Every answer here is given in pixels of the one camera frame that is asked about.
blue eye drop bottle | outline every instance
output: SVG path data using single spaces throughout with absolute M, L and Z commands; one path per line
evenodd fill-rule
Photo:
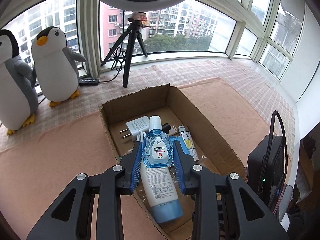
M 162 131 L 159 116 L 150 117 L 149 130 L 142 143 L 144 164 L 147 168 L 169 167 L 173 162 L 173 147 L 168 135 Z

checkered cloth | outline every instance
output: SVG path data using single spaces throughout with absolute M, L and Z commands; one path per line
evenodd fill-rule
M 34 124 L 21 128 L 13 136 L 6 135 L 6 128 L 0 128 L 0 151 L 17 143 L 28 140 L 48 129 L 69 122 L 78 117 L 95 112 L 103 103 L 124 96 L 147 87 L 170 83 L 180 86 L 199 80 L 221 77 L 244 97 L 259 115 L 270 123 L 271 115 L 277 110 L 284 122 L 288 154 L 292 160 L 294 147 L 294 113 L 282 96 L 255 72 L 245 61 L 230 61 L 215 59 L 190 63 L 170 65 L 154 65 L 146 69 L 133 70 L 129 76 L 128 88 L 122 87 L 122 74 L 108 83 L 101 83 L 96 87 L 80 87 L 80 96 L 67 100 L 60 105 L 50 108 L 45 99 L 39 106 Z M 275 133 L 280 135 L 281 128 L 277 122 Z

stuffed penguin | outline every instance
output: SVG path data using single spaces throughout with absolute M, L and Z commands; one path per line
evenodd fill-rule
M 0 120 L 7 135 L 34 123 L 39 105 L 34 84 L 32 69 L 19 56 L 14 35 L 0 30 Z
M 79 72 L 76 62 L 86 59 L 67 47 L 65 33 L 57 27 L 42 30 L 32 43 L 33 70 L 49 106 L 79 96 Z

white power adapter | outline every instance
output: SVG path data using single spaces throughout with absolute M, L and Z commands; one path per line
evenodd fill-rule
M 124 133 L 127 131 L 130 133 L 124 135 L 122 137 L 123 139 L 131 136 L 131 140 L 135 142 L 137 139 L 137 135 L 140 132 L 145 132 L 145 133 L 149 132 L 149 118 L 146 115 L 143 117 L 134 119 L 132 121 L 126 122 L 125 124 L 127 126 L 127 129 L 120 131 L 120 133 Z

blue tube cap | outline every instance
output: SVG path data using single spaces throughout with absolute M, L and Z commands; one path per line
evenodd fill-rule
M 183 216 L 183 211 L 178 199 L 151 207 L 151 213 L 158 224 Z

